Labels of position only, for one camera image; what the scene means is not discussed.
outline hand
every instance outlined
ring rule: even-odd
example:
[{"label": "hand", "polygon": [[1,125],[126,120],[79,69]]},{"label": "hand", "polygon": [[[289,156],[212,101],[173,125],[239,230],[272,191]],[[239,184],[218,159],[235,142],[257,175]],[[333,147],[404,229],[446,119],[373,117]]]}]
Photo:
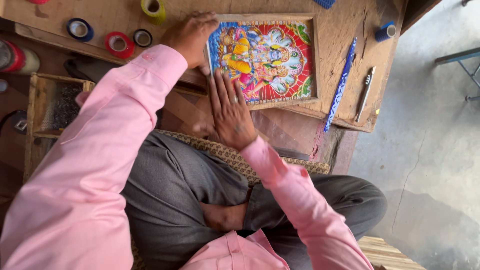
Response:
[{"label": "hand", "polygon": [[227,73],[222,75],[217,69],[214,76],[210,77],[208,86],[215,126],[199,122],[193,126],[193,130],[207,132],[219,138],[220,143],[242,151],[257,138],[257,133],[240,84],[235,81],[234,92]]},{"label": "hand", "polygon": [[167,29],[160,44],[179,52],[187,61],[188,68],[199,66],[204,75],[209,75],[204,47],[210,34],[218,28],[218,23],[215,12],[192,12],[182,22]]}]

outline shirt sleeve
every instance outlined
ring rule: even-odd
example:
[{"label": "shirt sleeve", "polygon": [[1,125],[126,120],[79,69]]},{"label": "shirt sleeve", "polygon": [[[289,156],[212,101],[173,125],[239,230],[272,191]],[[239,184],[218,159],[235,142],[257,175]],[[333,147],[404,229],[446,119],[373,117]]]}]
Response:
[{"label": "shirt sleeve", "polygon": [[313,269],[373,270],[345,225],[345,217],[328,205],[304,167],[286,164],[260,137],[241,154],[297,229]]},{"label": "shirt sleeve", "polygon": [[2,269],[132,267],[119,193],[186,68],[181,54],[157,45],[102,78],[15,197],[0,239]]}]

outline bare foot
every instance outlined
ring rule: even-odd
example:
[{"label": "bare foot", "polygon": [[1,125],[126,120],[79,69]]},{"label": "bare foot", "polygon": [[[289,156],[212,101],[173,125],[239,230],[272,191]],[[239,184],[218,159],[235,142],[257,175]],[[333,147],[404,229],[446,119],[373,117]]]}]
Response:
[{"label": "bare foot", "polygon": [[235,206],[219,204],[205,204],[200,202],[204,211],[204,219],[207,227],[221,232],[243,229],[243,220],[247,212],[248,202]]}]

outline blue pen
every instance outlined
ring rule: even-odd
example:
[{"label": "blue pen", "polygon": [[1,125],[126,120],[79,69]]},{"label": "blue pen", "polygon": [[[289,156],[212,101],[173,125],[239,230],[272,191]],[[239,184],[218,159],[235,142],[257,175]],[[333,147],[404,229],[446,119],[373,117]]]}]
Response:
[{"label": "blue pen", "polygon": [[353,62],[353,55],[355,54],[355,45],[357,44],[357,37],[353,38],[352,46],[350,47],[350,51],[348,52],[347,62],[345,62],[345,67],[343,68],[342,77],[340,78],[340,82],[338,82],[338,86],[335,92],[335,98],[332,102],[332,107],[330,108],[330,112],[328,113],[327,122],[325,123],[324,132],[328,132],[330,129],[330,125],[332,124],[333,117],[335,116],[335,112],[340,104],[340,100],[342,99],[343,91],[345,90],[345,84],[347,84],[348,74],[350,73],[350,68],[352,67]]}]

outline religious print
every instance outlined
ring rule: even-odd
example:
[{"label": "religious print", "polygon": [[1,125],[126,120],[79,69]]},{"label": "religious print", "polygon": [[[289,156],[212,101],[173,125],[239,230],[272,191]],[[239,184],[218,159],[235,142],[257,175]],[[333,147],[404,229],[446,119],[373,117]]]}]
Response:
[{"label": "religious print", "polygon": [[210,68],[238,80],[248,105],[310,98],[308,21],[220,22],[208,39]]}]

